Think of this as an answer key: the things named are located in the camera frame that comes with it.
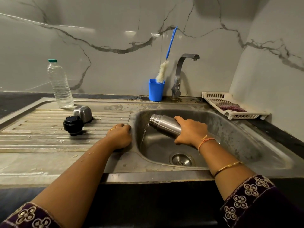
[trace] sleeve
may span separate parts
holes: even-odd
[[[6,220],[0,228],[59,228],[58,222],[43,208],[34,203],[25,203]]]
[[[304,212],[261,175],[250,177],[236,188],[220,213],[230,228],[297,227],[304,224]]]

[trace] human hand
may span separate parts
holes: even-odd
[[[129,133],[130,128],[131,126],[120,123],[108,130],[105,138],[110,140],[113,149],[122,149],[131,143],[132,136]]]
[[[175,116],[174,119],[181,126],[181,134],[175,139],[175,144],[185,144],[198,148],[202,139],[208,135],[207,125],[192,119],[183,119]]]

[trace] plastic water bottle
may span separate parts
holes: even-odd
[[[71,108],[74,106],[69,84],[67,83],[66,74],[61,66],[58,65],[57,59],[49,59],[48,76],[54,90],[56,101],[60,108]]]

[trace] drain strainer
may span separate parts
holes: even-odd
[[[172,159],[170,160],[173,165],[178,166],[192,166],[191,159],[182,153],[177,153],[172,156]]]

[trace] chrome faucet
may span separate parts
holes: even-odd
[[[180,85],[180,73],[181,73],[181,67],[185,61],[186,58],[191,58],[192,61],[197,61],[199,59],[199,55],[198,54],[192,54],[192,53],[184,53],[180,59],[177,62],[177,67],[176,67],[176,73],[175,73],[175,80],[174,80],[174,84],[172,87],[172,99],[173,100],[177,100],[178,97],[181,95],[181,92],[179,90],[179,85]]]

